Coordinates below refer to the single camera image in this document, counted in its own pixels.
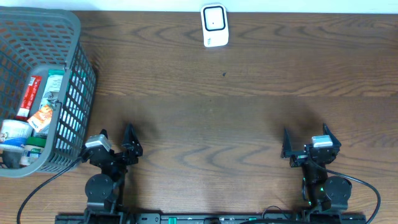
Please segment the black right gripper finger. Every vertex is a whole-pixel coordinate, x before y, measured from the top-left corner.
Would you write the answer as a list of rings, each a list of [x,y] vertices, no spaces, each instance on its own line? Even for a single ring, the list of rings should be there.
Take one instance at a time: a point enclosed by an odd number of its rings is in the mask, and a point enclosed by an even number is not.
[[[282,143],[282,149],[280,157],[283,159],[291,158],[292,156],[298,157],[305,155],[305,151],[294,151],[292,144],[290,142],[289,134],[286,128],[284,128],[284,138]]]
[[[333,143],[333,147],[341,147],[341,143],[339,142],[339,140],[337,140],[335,135],[330,131],[326,123],[323,123],[323,133],[324,135],[328,135],[330,137]]]

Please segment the orange Kleenex tissue pack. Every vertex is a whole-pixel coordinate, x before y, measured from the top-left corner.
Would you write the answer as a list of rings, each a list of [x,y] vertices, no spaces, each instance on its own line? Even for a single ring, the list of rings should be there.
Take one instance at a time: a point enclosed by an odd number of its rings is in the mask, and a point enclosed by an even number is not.
[[[27,122],[36,131],[41,132],[51,122],[53,115],[53,108],[50,105],[44,105],[34,115],[32,115]]]

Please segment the green white wipes pack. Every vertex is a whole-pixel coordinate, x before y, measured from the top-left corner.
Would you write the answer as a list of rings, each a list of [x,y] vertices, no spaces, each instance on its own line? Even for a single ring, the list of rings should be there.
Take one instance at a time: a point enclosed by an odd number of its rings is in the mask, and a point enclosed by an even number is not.
[[[49,70],[49,76],[39,105],[40,109],[45,105],[54,105],[58,100],[64,74],[63,70]]]

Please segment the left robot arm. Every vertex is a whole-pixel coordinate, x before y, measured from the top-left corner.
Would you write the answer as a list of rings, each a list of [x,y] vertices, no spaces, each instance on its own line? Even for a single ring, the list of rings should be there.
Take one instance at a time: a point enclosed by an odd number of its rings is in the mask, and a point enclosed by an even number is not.
[[[128,124],[122,140],[123,152],[111,149],[108,134],[103,129],[88,138],[80,156],[83,162],[99,167],[101,172],[89,178],[83,223],[135,223],[133,214],[123,205],[127,167],[137,164],[143,148],[132,124]]]

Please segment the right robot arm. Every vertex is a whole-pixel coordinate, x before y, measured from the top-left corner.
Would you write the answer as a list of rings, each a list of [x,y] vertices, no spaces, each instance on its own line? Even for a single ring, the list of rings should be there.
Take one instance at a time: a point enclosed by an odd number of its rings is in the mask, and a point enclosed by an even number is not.
[[[288,159],[291,167],[303,172],[302,193],[310,208],[305,216],[322,213],[341,213],[348,209],[351,182],[340,176],[328,176],[326,165],[332,163],[340,151],[341,143],[326,124],[323,134],[312,137],[301,151],[293,150],[287,130],[284,130],[281,158]]]

